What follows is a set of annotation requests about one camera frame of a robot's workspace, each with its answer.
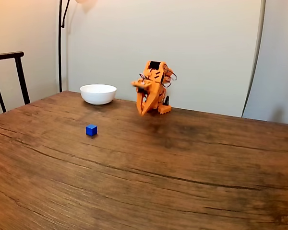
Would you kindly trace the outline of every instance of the wooden table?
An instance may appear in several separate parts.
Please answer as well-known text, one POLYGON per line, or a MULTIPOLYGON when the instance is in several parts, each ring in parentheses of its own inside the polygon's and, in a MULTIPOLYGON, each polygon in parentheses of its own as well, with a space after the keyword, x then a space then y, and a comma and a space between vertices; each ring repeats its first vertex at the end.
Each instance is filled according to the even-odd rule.
POLYGON ((1 114, 0 230, 28 229, 288 230, 288 125, 73 92, 1 114))

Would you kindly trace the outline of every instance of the lamp shade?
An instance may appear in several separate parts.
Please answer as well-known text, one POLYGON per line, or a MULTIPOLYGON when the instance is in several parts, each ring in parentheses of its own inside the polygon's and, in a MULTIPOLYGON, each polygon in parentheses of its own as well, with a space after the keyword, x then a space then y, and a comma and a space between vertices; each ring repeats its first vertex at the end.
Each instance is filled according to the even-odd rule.
POLYGON ((87 0, 76 0, 77 3, 84 3, 86 2, 87 0))

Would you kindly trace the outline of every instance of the floor lamp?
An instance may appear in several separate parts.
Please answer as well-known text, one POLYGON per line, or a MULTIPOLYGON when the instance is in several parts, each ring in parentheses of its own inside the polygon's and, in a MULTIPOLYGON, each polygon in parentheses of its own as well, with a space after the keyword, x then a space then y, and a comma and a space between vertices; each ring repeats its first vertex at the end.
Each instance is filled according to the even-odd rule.
MULTIPOLYGON (((84 3, 87 0, 76 0, 77 3, 84 3)), ((62 28, 65 28, 65 17, 68 10, 70 0, 67 1, 63 20, 62 20, 62 4, 63 0, 60 0, 59 6, 59 87, 60 92, 62 92, 62 48, 61 48, 61 37, 62 37, 62 28)))

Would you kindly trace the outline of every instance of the white bowl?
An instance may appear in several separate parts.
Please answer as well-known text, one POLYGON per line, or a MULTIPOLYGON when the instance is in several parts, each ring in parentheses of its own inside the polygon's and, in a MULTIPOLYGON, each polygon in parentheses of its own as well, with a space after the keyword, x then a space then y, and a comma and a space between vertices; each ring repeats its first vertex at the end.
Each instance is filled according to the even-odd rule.
POLYGON ((107 104, 111 102, 116 93, 112 85, 84 85, 80 88, 82 98, 90 104, 107 104))

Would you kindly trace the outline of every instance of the lamp pole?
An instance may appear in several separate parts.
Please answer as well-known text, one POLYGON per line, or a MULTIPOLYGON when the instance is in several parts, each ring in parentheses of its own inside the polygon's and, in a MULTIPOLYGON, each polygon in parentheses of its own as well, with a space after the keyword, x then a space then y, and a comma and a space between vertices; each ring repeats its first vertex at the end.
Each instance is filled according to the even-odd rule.
POLYGON ((61 37, 62 37, 62 0, 60 0, 59 6, 59 88, 62 92, 62 56, 61 56, 61 37))

